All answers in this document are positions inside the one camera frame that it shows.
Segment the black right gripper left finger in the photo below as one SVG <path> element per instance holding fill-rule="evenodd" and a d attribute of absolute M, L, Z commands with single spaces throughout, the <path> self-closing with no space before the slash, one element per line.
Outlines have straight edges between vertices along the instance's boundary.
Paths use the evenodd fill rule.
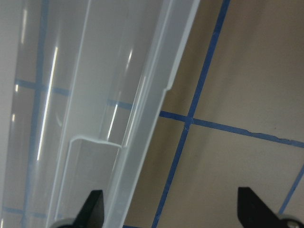
<path fill-rule="evenodd" d="M 104 224 L 104 198 L 102 190 L 93 190 L 72 223 L 73 228 L 101 228 Z"/>

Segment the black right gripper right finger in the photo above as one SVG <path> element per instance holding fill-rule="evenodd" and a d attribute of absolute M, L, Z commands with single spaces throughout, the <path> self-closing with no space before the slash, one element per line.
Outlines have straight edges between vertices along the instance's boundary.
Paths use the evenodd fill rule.
<path fill-rule="evenodd" d="M 237 218 L 244 228 L 284 228 L 285 224 L 249 187 L 238 187 Z"/>

